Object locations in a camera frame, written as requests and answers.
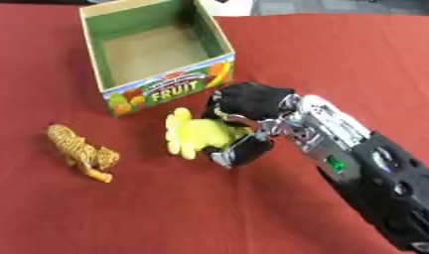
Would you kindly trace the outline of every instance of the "red tablecloth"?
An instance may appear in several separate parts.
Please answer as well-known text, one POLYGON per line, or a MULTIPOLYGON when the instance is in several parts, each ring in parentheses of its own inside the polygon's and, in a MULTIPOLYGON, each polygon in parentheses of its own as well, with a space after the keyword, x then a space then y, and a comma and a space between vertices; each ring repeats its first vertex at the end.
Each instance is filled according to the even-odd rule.
MULTIPOLYGON (((237 80, 322 95, 429 165, 429 17, 219 21, 237 80)), ((76 7, 0 5, 0 254, 397 253, 284 140, 237 171, 169 157, 164 117, 207 96, 113 119, 76 7), (66 167, 52 121, 122 154, 112 184, 66 167)))

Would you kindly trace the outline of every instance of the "toy flower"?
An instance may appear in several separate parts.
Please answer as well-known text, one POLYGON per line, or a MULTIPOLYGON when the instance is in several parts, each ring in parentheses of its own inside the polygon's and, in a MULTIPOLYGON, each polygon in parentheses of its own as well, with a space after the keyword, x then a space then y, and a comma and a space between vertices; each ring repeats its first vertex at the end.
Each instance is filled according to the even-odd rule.
POLYGON ((251 132, 247 127, 232 127, 222 121, 192 119, 184 107, 176 108, 166 120, 168 151, 187 160, 196 157, 205 147, 225 148, 243 135, 251 132))

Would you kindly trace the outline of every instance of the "cardboard box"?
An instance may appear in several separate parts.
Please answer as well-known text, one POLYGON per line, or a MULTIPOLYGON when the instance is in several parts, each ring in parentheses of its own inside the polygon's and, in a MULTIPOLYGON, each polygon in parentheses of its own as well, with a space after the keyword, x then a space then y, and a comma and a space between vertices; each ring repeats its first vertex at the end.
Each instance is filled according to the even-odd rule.
POLYGON ((114 116, 231 80, 234 50, 199 1, 116 1, 81 8, 80 16, 114 116))

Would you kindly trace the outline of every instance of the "spotted toy animal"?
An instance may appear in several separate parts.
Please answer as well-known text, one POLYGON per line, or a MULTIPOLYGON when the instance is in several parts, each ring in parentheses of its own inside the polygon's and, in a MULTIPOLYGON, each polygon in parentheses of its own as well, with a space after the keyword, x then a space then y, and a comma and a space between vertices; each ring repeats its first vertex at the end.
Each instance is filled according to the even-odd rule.
POLYGON ((117 152, 105 147, 97 150, 86 144, 83 137, 78 137, 73 130, 61 124, 50 125, 47 133, 60 152, 65 154, 70 167, 78 166, 85 175, 105 183, 111 182, 112 175, 102 170, 117 163, 120 158, 117 152))

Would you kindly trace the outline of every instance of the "gray floor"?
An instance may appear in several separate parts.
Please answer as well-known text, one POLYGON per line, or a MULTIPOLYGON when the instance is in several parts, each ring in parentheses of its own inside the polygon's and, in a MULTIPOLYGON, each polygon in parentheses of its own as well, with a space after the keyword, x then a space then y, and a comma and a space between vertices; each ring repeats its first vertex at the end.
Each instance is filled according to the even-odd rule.
POLYGON ((253 15, 297 12, 429 15, 429 0, 256 0, 253 15))

